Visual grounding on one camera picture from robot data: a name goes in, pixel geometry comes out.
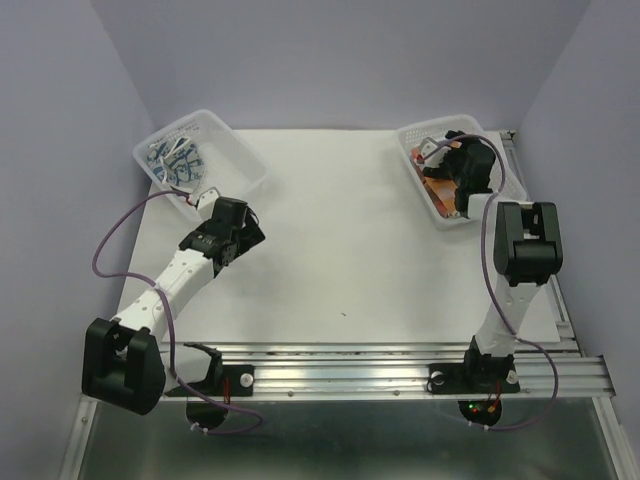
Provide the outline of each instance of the plastic basket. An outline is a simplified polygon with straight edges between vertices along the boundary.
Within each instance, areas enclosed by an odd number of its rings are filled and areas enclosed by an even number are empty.
[[[427,208],[431,212],[436,226],[441,230],[458,225],[463,225],[473,220],[469,220],[464,217],[444,218],[438,213],[436,206],[429,198],[429,194],[425,190],[420,177],[418,177],[418,174],[415,171],[413,160],[411,158],[411,150],[420,145],[420,142],[424,140],[425,137],[443,138],[444,134],[449,130],[462,130],[465,133],[485,135],[484,131],[475,120],[475,118],[469,115],[452,115],[449,117],[440,117],[434,120],[429,120],[427,122],[414,123],[413,125],[401,128],[399,130],[396,130],[395,132],[396,143],[402,154],[403,163],[409,169],[410,175],[413,178],[415,185],[418,187],[420,195],[422,195],[422,197],[424,198],[424,201],[427,205]],[[505,158],[504,160],[506,169],[506,183],[501,196],[517,201],[526,200],[527,193],[524,190],[524,187],[520,184],[515,174],[509,168],[507,159]],[[500,185],[500,180],[500,166],[498,165],[498,161],[496,160],[496,163],[491,170],[491,180],[489,182],[489,186],[494,190],[497,189]]]
[[[212,112],[198,110],[154,133],[133,149],[133,157],[138,165],[161,190],[170,190],[171,187],[163,184],[149,168],[149,146],[162,141],[175,141],[183,136],[196,144],[206,169],[198,188],[193,192],[196,197],[215,187],[221,195],[244,199],[268,176],[268,168],[258,153]],[[182,199],[177,196],[168,198],[186,217],[200,220],[195,208]]]

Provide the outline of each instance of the wire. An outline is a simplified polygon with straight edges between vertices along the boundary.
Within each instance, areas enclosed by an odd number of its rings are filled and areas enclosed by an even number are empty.
[[[531,425],[535,425],[536,423],[546,418],[547,415],[549,415],[549,413],[551,412],[551,409],[553,408],[558,398],[558,388],[560,386],[560,377],[558,375],[558,367],[553,361],[553,358],[551,358],[551,355],[549,354],[549,352],[547,352],[547,350],[545,350],[545,348],[542,345],[536,342],[532,342],[531,340],[526,340],[524,338],[518,337],[518,332],[516,332],[516,330],[513,328],[513,325],[511,325],[511,322],[509,322],[507,315],[504,313],[504,310],[500,306],[500,303],[498,302],[498,298],[496,297],[496,294],[493,291],[493,287],[491,286],[491,280],[489,279],[489,269],[487,268],[487,238],[486,238],[487,223],[489,219],[489,209],[491,207],[491,203],[502,193],[502,190],[504,190],[504,186],[506,183],[506,166],[504,163],[504,159],[500,154],[500,151],[495,146],[495,144],[488,138],[483,137],[482,135],[475,135],[472,133],[468,133],[464,135],[458,135],[457,137],[448,139],[440,143],[438,148],[436,148],[432,152],[429,152],[429,154],[424,158],[424,160],[426,161],[429,157],[431,157],[432,155],[435,155],[436,152],[440,151],[441,149],[445,147],[449,147],[453,142],[458,142],[460,140],[470,139],[470,138],[481,140],[485,142],[487,145],[489,145],[489,147],[491,147],[493,152],[496,154],[496,158],[498,159],[498,164],[500,166],[500,174],[501,174],[500,185],[498,186],[498,189],[494,193],[492,193],[491,196],[488,198],[487,203],[484,205],[484,210],[482,212],[482,226],[480,229],[480,260],[482,264],[482,276],[484,278],[485,286],[487,287],[487,292],[489,293],[489,297],[491,297],[491,302],[493,303],[493,306],[496,308],[498,315],[500,315],[502,322],[504,323],[507,330],[509,330],[511,335],[513,335],[518,342],[523,343],[525,345],[532,346],[536,350],[538,350],[540,353],[542,353],[547,359],[547,361],[549,362],[549,365],[551,366],[551,370],[553,371],[553,392],[551,394],[551,399],[549,400],[549,403],[544,408],[544,410],[538,416],[533,417],[522,423],[518,423],[515,425],[507,425],[504,427],[500,427],[500,426],[486,427],[485,425],[473,423],[473,425],[479,428],[483,428],[485,430],[488,429],[495,432],[509,432],[514,430],[520,430],[521,428],[525,428]]]
[[[191,385],[189,385],[184,380],[182,380],[180,378],[180,376],[178,375],[178,372],[176,371],[176,332],[175,332],[175,324],[174,324],[174,320],[173,320],[173,314],[171,313],[171,307],[169,305],[169,299],[167,298],[167,295],[161,289],[157,288],[156,282],[154,280],[152,280],[151,278],[147,277],[146,275],[142,275],[140,273],[129,272],[129,271],[104,273],[104,272],[100,271],[100,269],[98,268],[98,258],[100,257],[100,253],[102,253],[102,250],[104,249],[104,246],[109,241],[111,236],[115,233],[115,231],[120,227],[120,225],[122,225],[125,220],[127,220],[136,210],[138,210],[140,207],[145,205],[149,200],[151,200],[153,198],[160,197],[160,196],[164,196],[164,195],[178,195],[178,196],[182,196],[182,197],[188,197],[189,196],[188,193],[181,192],[179,190],[166,190],[166,191],[162,191],[162,192],[157,192],[157,193],[151,194],[147,198],[141,200],[137,205],[133,206],[127,213],[125,213],[113,225],[113,227],[111,227],[111,229],[107,232],[107,234],[104,236],[104,238],[100,241],[100,244],[98,245],[98,248],[96,248],[96,251],[95,251],[95,253],[93,255],[93,261],[91,263],[91,268],[93,270],[93,273],[95,273],[100,278],[117,278],[117,277],[135,278],[135,279],[141,280],[141,281],[145,282],[146,284],[150,285],[151,288],[153,288],[156,291],[156,293],[160,297],[160,301],[162,302],[162,306],[163,306],[165,314],[167,316],[167,327],[168,327],[168,330],[169,330],[169,352],[170,352],[169,353],[169,373],[176,380],[178,385],[180,385],[184,390],[186,390],[191,395],[196,396],[196,397],[200,398],[201,400],[204,400],[209,405],[212,405],[212,406],[218,407],[218,408],[223,408],[223,409],[228,410],[230,412],[236,412],[236,413],[240,413],[240,414],[243,414],[243,415],[250,415],[250,416],[252,416],[252,417],[254,417],[256,419],[256,422],[254,424],[249,425],[247,427],[237,428],[237,429],[234,429],[234,430],[223,430],[223,431],[209,430],[207,428],[200,427],[196,423],[191,424],[191,428],[193,430],[198,430],[198,431],[204,433],[205,435],[216,435],[216,436],[217,435],[235,435],[235,434],[239,434],[239,433],[249,432],[249,431],[259,427],[264,422],[264,417],[259,412],[255,411],[255,410],[250,410],[248,408],[237,407],[237,406],[234,406],[234,405],[225,405],[224,403],[217,402],[217,401],[213,400],[212,398],[208,397],[207,395],[205,395],[205,394],[199,392],[198,390],[196,390],[195,388],[193,388]]]

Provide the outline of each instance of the purple cable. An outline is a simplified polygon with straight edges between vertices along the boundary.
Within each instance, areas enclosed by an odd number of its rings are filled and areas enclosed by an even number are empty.
[[[429,153],[426,157],[424,157],[424,160],[426,161],[431,156],[435,155],[436,152],[438,152],[439,150],[445,147],[450,146],[453,142],[464,140],[465,138],[475,138],[477,140],[481,140],[486,144],[488,144],[493,150],[493,152],[496,154],[496,157],[498,158],[498,164],[500,165],[500,174],[501,174],[500,185],[498,186],[498,189],[493,194],[491,194],[491,196],[487,200],[487,203],[484,206],[484,210],[482,212],[482,227],[480,229],[480,259],[482,262],[482,276],[484,277],[484,283],[487,287],[487,291],[489,292],[489,296],[491,297],[491,302],[493,303],[493,306],[496,308],[498,315],[500,315],[500,318],[502,319],[502,322],[504,323],[505,327],[507,327],[507,330],[511,332],[511,335],[513,335],[518,342],[523,343],[525,345],[530,345],[534,347],[536,350],[540,351],[540,353],[542,353],[546,357],[546,359],[549,361],[549,365],[551,366],[551,370],[553,371],[553,393],[551,394],[551,400],[549,401],[545,409],[538,416],[533,417],[532,419],[527,420],[525,422],[518,423],[516,425],[508,425],[506,427],[488,427],[488,430],[492,430],[496,432],[510,432],[513,430],[519,430],[521,428],[528,427],[530,425],[534,425],[540,422],[541,420],[543,420],[549,414],[549,412],[551,412],[551,409],[553,408],[553,405],[556,403],[556,400],[558,398],[558,387],[560,385],[560,377],[558,375],[558,367],[553,361],[553,358],[551,358],[551,355],[549,355],[549,352],[547,352],[542,345],[536,342],[532,342],[531,340],[526,340],[524,338],[520,338],[517,336],[517,332],[515,328],[513,328],[513,325],[511,325],[511,322],[509,322],[507,315],[504,313],[504,310],[498,303],[498,298],[496,297],[496,294],[493,291],[493,287],[491,286],[491,280],[489,279],[489,269],[487,268],[487,238],[486,238],[487,223],[489,219],[489,208],[491,207],[491,203],[498,197],[498,195],[500,195],[500,193],[502,193],[502,190],[504,190],[504,186],[506,183],[506,167],[504,164],[504,159],[500,154],[500,151],[491,140],[489,140],[486,137],[483,137],[482,135],[465,134],[465,135],[459,135],[457,137],[451,138],[449,140],[446,140],[445,142],[440,143],[438,148],[436,148],[433,152]],[[480,425],[477,423],[472,423],[471,425],[475,425],[483,429],[485,428],[483,425]]]
[[[250,410],[248,408],[236,407],[236,406],[233,406],[233,405],[227,405],[227,404],[222,403],[222,402],[217,402],[217,401],[213,400],[212,398],[209,398],[205,394],[200,393],[199,391],[197,391],[195,388],[193,388],[192,386],[187,384],[185,381],[183,381],[178,376],[178,372],[176,371],[176,331],[175,331],[175,325],[174,325],[174,322],[173,322],[173,314],[171,313],[171,307],[169,305],[169,300],[167,299],[167,295],[161,289],[156,288],[156,282],[154,280],[152,280],[151,278],[145,276],[145,275],[141,275],[141,274],[135,273],[135,272],[125,271],[125,272],[103,273],[98,269],[98,258],[100,257],[100,253],[102,253],[102,250],[104,249],[104,246],[109,241],[111,236],[115,233],[115,231],[120,227],[120,225],[122,225],[124,223],[124,221],[133,214],[133,212],[138,210],[140,207],[142,207],[144,204],[146,204],[149,200],[151,200],[152,198],[163,196],[163,195],[178,195],[178,196],[181,196],[181,197],[189,198],[189,195],[187,193],[180,192],[180,191],[177,191],[177,190],[167,190],[167,191],[157,192],[157,193],[151,194],[147,198],[145,198],[142,201],[140,201],[137,205],[135,205],[127,213],[125,213],[122,216],[122,218],[120,218],[120,220],[118,220],[115,223],[115,225],[113,227],[111,227],[111,229],[104,236],[104,238],[102,239],[102,241],[98,245],[98,248],[96,249],[96,252],[93,255],[93,261],[91,263],[91,268],[93,270],[93,273],[95,273],[98,277],[101,277],[101,278],[115,278],[115,277],[136,278],[138,280],[142,280],[143,282],[147,283],[148,285],[150,285],[156,291],[156,293],[160,297],[160,301],[162,302],[162,306],[163,306],[164,311],[165,311],[165,313],[167,315],[167,326],[168,326],[168,329],[169,329],[169,373],[171,373],[171,375],[176,380],[176,382],[178,382],[178,385],[180,385],[182,388],[184,388],[191,395],[194,395],[194,396],[204,400],[205,402],[207,402],[210,405],[213,405],[214,407],[223,408],[223,409],[225,409],[227,411],[241,413],[243,415],[250,415],[250,416],[256,418],[256,420],[257,420],[257,422],[254,423],[253,425],[249,425],[248,427],[238,428],[238,429],[235,429],[235,430],[223,430],[223,431],[208,430],[206,428],[200,427],[196,423],[191,424],[191,428],[196,429],[196,430],[198,430],[198,431],[200,431],[200,432],[202,432],[202,433],[204,433],[206,435],[235,435],[235,434],[239,434],[239,433],[249,432],[249,431],[259,427],[264,422],[264,417],[259,412],[256,412],[255,410]]]

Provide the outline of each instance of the purple hose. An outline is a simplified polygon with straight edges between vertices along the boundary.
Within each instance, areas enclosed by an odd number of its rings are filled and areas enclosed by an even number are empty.
[[[445,142],[440,143],[438,148],[436,148],[433,152],[429,153],[429,155],[424,157],[424,160],[426,161],[431,156],[435,155],[435,153],[438,152],[439,150],[451,145],[451,143],[459,140],[464,140],[465,138],[475,138],[489,145],[491,149],[494,151],[494,153],[496,154],[496,157],[498,158],[498,164],[500,165],[500,174],[501,174],[500,185],[498,186],[498,189],[493,194],[491,194],[491,196],[487,200],[487,203],[484,206],[484,210],[482,212],[482,227],[480,229],[480,260],[482,262],[482,276],[484,278],[484,283],[487,287],[487,292],[489,292],[489,296],[491,297],[491,302],[493,303],[493,306],[496,308],[496,311],[498,312],[498,315],[500,315],[500,318],[502,319],[502,322],[504,323],[505,327],[507,327],[507,330],[511,332],[511,335],[513,335],[518,342],[523,343],[525,345],[530,345],[535,349],[537,349],[538,351],[540,351],[549,361],[549,365],[551,366],[551,370],[553,371],[553,393],[551,394],[551,400],[549,401],[545,409],[538,416],[530,420],[527,420],[525,422],[518,423],[516,425],[508,425],[506,427],[488,427],[488,430],[492,430],[496,432],[510,432],[513,430],[519,430],[521,428],[528,427],[530,425],[534,425],[540,422],[541,420],[543,420],[549,414],[549,412],[553,408],[553,405],[556,403],[556,400],[558,398],[558,387],[560,384],[560,378],[558,375],[558,367],[553,361],[553,358],[551,358],[551,355],[549,355],[549,352],[547,352],[542,345],[536,342],[532,342],[531,340],[525,340],[524,338],[520,338],[517,336],[516,330],[513,328],[513,325],[511,325],[511,322],[509,322],[507,315],[504,313],[504,310],[498,303],[496,294],[493,291],[493,287],[491,286],[491,280],[489,279],[489,269],[487,268],[487,223],[489,219],[489,208],[491,207],[491,203],[498,197],[498,195],[500,195],[500,193],[502,193],[502,190],[504,190],[504,186],[506,183],[506,173],[507,173],[506,167],[504,164],[504,159],[502,158],[500,151],[491,140],[489,140],[486,137],[483,137],[482,135],[465,134],[465,135],[459,135],[455,138],[451,138],[446,140]],[[480,428],[485,428],[483,425],[480,425],[477,423],[471,423],[471,425],[475,425]]]
[[[164,307],[164,311],[165,311],[165,313],[167,315],[167,326],[168,326],[168,329],[169,329],[169,373],[171,373],[171,375],[176,380],[176,382],[178,382],[178,385],[180,385],[182,388],[184,388],[191,395],[194,395],[194,396],[204,400],[205,402],[207,402],[210,405],[213,405],[214,407],[223,408],[223,409],[228,410],[230,412],[236,412],[236,413],[241,413],[241,414],[244,414],[244,415],[250,415],[250,416],[254,417],[257,420],[257,422],[254,423],[253,425],[249,425],[248,427],[238,428],[238,429],[235,429],[235,430],[223,430],[223,431],[208,430],[206,428],[202,428],[202,427],[198,426],[197,424],[192,424],[191,427],[193,429],[196,429],[196,430],[206,434],[206,435],[235,435],[235,434],[239,434],[239,433],[249,432],[249,431],[259,427],[264,422],[264,417],[259,412],[256,412],[255,410],[250,410],[248,408],[241,408],[241,407],[236,407],[236,406],[233,406],[233,405],[227,405],[227,404],[222,403],[222,402],[216,402],[212,398],[209,398],[208,396],[204,395],[203,393],[200,393],[199,391],[197,391],[195,388],[191,387],[189,384],[187,384],[185,381],[183,381],[178,376],[178,372],[176,371],[176,331],[175,331],[175,325],[174,325],[174,321],[173,321],[173,314],[171,313],[171,307],[169,306],[169,300],[167,299],[166,294],[161,289],[156,288],[156,282],[154,280],[152,280],[151,278],[149,278],[149,277],[147,277],[145,275],[141,275],[139,273],[128,272],[128,271],[126,271],[126,272],[104,273],[104,272],[101,272],[98,269],[98,258],[100,257],[100,253],[104,249],[104,246],[106,245],[107,241],[109,241],[111,236],[120,227],[120,225],[122,225],[124,223],[124,221],[133,214],[133,212],[138,210],[140,207],[142,207],[144,204],[146,204],[149,200],[151,200],[152,198],[163,196],[163,195],[178,195],[178,196],[185,197],[185,198],[189,197],[189,195],[184,193],[184,192],[180,192],[180,191],[177,191],[177,190],[167,190],[167,191],[157,192],[157,193],[154,193],[152,195],[149,195],[147,198],[145,198],[142,201],[140,201],[137,205],[135,205],[127,213],[125,213],[122,216],[122,218],[120,218],[120,220],[118,220],[115,223],[115,225],[113,227],[111,227],[111,229],[104,236],[104,238],[102,239],[102,241],[98,245],[98,248],[96,249],[95,254],[93,255],[93,261],[91,263],[91,268],[93,270],[93,273],[95,273],[98,277],[101,277],[101,278],[115,278],[115,277],[136,278],[138,280],[142,280],[143,282],[147,283],[148,285],[150,285],[156,291],[156,293],[160,297],[160,301],[162,302],[162,306]]]

